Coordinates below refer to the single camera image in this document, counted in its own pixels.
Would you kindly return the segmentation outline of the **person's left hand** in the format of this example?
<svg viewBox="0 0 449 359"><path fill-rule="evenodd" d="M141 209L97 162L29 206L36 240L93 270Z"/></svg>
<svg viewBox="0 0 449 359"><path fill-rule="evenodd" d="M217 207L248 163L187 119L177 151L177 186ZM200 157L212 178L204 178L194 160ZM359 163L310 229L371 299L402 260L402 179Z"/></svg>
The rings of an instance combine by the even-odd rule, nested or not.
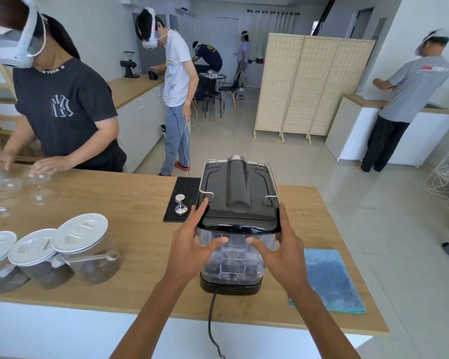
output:
<svg viewBox="0 0 449 359"><path fill-rule="evenodd" d="M168 265L162 279L162 283L173 291L182 292L209 260L202 258L203 246L195 241L197 224L208 205L208 198L204 198L198 208L192 206L186 221L173 234Z"/></svg>

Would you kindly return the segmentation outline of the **person's right hand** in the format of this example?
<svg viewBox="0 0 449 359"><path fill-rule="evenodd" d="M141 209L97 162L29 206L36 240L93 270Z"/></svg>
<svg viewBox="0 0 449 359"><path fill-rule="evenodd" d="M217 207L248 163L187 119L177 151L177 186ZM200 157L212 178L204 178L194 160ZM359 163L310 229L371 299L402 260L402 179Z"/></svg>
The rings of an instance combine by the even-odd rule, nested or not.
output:
<svg viewBox="0 0 449 359"><path fill-rule="evenodd" d="M275 259L264 260L264 262L272 276L288 295L291 290L297 289L300 285L309 284L309 282L306 272L304 244L291 226L284 203L279 205L279 215L281 223L280 245L274 251Z"/></svg>

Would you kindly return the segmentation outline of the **black espresso machine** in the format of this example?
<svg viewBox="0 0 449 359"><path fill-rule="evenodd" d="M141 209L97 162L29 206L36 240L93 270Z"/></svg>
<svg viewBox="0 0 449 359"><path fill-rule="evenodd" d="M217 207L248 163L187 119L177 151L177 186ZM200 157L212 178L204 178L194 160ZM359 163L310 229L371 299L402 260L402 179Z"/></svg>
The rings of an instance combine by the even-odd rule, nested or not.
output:
<svg viewBox="0 0 449 359"><path fill-rule="evenodd" d="M196 226L196 239L204 247L218 237L228 238L200 271L205 292L244 296L260 290L266 264L246 239L275 248L281 235L279 194L269 163L238 155L205 161L197 206L205 198L208 205Z"/></svg>

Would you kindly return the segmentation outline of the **person's right forearm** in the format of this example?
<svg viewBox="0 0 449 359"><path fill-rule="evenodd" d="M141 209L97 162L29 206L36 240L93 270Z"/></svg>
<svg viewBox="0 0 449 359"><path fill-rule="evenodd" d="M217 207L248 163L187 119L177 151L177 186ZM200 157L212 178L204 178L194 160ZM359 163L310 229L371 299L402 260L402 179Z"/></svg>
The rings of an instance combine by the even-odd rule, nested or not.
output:
<svg viewBox="0 0 449 359"><path fill-rule="evenodd" d="M317 347L321 359L361 359L309 284L288 293Z"/></svg>

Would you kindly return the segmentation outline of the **black rubber tamping mat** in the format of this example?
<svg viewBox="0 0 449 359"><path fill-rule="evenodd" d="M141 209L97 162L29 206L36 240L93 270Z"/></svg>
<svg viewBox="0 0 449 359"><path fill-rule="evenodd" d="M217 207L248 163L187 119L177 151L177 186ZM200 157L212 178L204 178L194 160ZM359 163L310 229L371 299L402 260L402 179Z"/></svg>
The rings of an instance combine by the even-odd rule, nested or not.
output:
<svg viewBox="0 0 449 359"><path fill-rule="evenodd" d="M163 217L164 223L183 223L186 221L192 205L196 205L199 195L200 178L178 177ZM187 206L187 211L183 214L176 213L175 209L179 205L176 196L184 195L182 203Z"/></svg>

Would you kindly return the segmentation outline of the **blue cleaning cloth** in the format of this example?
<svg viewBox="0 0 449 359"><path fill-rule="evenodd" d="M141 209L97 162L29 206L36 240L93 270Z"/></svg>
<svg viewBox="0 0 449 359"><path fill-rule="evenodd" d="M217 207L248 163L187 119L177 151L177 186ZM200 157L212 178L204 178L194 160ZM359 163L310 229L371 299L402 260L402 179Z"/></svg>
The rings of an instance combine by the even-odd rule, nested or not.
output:
<svg viewBox="0 0 449 359"><path fill-rule="evenodd" d="M304 249L307 278L330 312L364 314L360 298L340 253L335 249Z"/></svg>

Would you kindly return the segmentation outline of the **clear jar with white lid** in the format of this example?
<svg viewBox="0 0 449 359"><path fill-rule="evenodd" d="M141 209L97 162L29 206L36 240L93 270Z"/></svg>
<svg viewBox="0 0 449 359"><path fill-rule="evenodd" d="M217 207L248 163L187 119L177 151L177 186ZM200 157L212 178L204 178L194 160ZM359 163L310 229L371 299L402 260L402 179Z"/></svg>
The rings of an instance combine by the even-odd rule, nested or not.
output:
<svg viewBox="0 0 449 359"><path fill-rule="evenodd" d="M55 289L74 277L75 273L52 246L54 228L41 229L18 240L8 253L11 264L21 268L43 289Z"/></svg>
<svg viewBox="0 0 449 359"><path fill-rule="evenodd" d="M14 232L0 231L0 293L14 291L30 281L28 274L8 258L16 242Z"/></svg>
<svg viewBox="0 0 449 359"><path fill-rule="evenodd" d="M109 222L98 213L87 213L63 223L52 238L52 246L65 259L105 254L119 250L114 239L108 235ZM93 260L72 264L70 267L89 285L102 284L120 269L122 256L115 261Z"/></svg>

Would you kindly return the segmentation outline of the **white cabinet with wooden top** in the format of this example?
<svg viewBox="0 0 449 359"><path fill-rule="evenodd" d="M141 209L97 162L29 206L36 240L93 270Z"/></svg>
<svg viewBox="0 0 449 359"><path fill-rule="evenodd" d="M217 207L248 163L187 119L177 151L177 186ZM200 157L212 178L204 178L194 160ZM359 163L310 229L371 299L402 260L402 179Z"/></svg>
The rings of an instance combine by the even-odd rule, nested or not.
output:
<svg viewBox="0 0 449 359"><path fill-rule="evenodd" d="M164 77L151 80L148 75L140 74L138 78L122 77L108 84L118 113L118 143L127 156L125 172L134 173L163 136Z"/></svg>
<svg viewBox="0 0 449 359"><path fill-rule="evenodd" d="M361 161L377 115L385 100L364 99L360 94L345 95L325 141L336 161ZM401 138L390 164L419 168L449 131L449 108L428 103L416 115Z"/></svg>

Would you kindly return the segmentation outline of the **black chair with wooden legs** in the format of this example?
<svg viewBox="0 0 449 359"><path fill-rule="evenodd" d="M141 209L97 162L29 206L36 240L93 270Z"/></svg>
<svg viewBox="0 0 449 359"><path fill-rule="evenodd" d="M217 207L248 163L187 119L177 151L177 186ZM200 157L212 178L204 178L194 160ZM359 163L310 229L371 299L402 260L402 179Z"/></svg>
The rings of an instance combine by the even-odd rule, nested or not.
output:
<svg viewBox="0 0 449 359"><path fill-rule="evenodd" d="M232 98L233 101L233 108L236 112L236 92L240 89L240 79L243 74L243 71L239 71L235 76L233 80L233 84L230 86L222 86L219 88L219 92L222 94L221 99L221 108L224 109L225 107L225 100L227 98Z"/></svg>

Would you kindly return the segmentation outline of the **round black table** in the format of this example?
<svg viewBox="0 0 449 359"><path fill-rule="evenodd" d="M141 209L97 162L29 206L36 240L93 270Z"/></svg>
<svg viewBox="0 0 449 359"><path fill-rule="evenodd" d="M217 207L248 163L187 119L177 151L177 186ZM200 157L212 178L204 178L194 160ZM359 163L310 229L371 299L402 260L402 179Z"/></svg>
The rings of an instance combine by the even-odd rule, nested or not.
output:
<svg viewBox="0 0 449 359"><path fill-rule="evenodd" d="M204 85L204 97L203 97L203 112L204 118L207 118L207 112L209 110L209 102L212 101L213 104L216 101L220 105L220 117L222 117L223 112L223 102L224 102L224 91L222 88L226 82L226 76L221 73L206 73L201 79Z"/></svg>

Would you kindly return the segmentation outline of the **clear drinking glass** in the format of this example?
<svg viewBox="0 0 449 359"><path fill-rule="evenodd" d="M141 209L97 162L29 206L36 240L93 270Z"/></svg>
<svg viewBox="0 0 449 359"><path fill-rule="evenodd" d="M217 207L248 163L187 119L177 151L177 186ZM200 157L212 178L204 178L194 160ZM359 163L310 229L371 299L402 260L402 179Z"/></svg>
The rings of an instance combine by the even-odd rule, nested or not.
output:
<svg viewBox="0 0 449 359"><path fill-rule="evenodd" d="M53 177L53 172L43 172L38 174L25 172L21 178L23 191L28 202L33 203L36 206L48 204L54 197L54 191L50 187Z"/></svg>
<svg viewBox="0 0 449 359"><path fill-rule="evenodd" d="M9 218L17 208L22 179L0 169L0 218Z"/></svg>

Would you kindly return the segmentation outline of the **black coffee grinder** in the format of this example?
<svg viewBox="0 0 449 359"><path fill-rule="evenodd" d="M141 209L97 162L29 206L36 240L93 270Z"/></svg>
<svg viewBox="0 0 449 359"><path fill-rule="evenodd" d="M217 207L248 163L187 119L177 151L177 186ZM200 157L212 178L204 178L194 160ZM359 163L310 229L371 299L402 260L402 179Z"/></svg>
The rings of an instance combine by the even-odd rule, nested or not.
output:
<svg viewBox="0 0 449 359"><path fill-rule="evenodd" d="M137 63L133 61L133 56L135 52L133 51L123 51L126 60L121 60L120 65L124 68L125 78L139 78L139 74L134 74L133 70L137 67Z"/></svg>

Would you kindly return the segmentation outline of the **white door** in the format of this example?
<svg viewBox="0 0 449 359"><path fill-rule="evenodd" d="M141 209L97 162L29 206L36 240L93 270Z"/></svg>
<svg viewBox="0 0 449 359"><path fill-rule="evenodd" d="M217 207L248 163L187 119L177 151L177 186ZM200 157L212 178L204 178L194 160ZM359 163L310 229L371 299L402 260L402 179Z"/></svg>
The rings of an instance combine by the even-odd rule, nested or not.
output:
<svg viewBox="0 0 449 359"><path fill-rule="evenodd" d="M215 41L214 46L221 55L223 65L220 73L230 82L236 70L236 56L239 42L239 20L230 17L215 17Z"/></svg>

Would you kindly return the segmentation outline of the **white headset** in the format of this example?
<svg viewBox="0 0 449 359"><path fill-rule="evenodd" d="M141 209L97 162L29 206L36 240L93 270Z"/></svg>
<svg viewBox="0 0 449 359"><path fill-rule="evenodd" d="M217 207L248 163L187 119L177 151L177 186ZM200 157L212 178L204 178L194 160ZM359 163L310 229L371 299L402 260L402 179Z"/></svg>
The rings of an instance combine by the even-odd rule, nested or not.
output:
<svg viewBox="0 0 449 359"><path fill-rule="evenodd" d="M156 13L154 9L145 7L135 18L134 22L135 33L145 49L150 50L157 47L156 27Z"/></svg>
<svg viewBox="0 0 449 359"><path fill-rule="evenodd" d="M0 64L31 68L47 43L46 18L32 0L0 0Z"/></svg>

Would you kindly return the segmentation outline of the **white air conditioner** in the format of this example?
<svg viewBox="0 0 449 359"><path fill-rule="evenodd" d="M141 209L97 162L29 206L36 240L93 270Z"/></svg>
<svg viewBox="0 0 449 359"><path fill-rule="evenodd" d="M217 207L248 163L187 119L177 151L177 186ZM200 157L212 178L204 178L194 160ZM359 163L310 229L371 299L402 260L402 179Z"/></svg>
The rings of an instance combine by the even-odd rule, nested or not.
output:
<svg viewBox="0 0 449 359"><path fill-rule="evenodd" d="M192 5L190 0L174 0L174 10L177 15L186 15L193 17Z"/></svg>

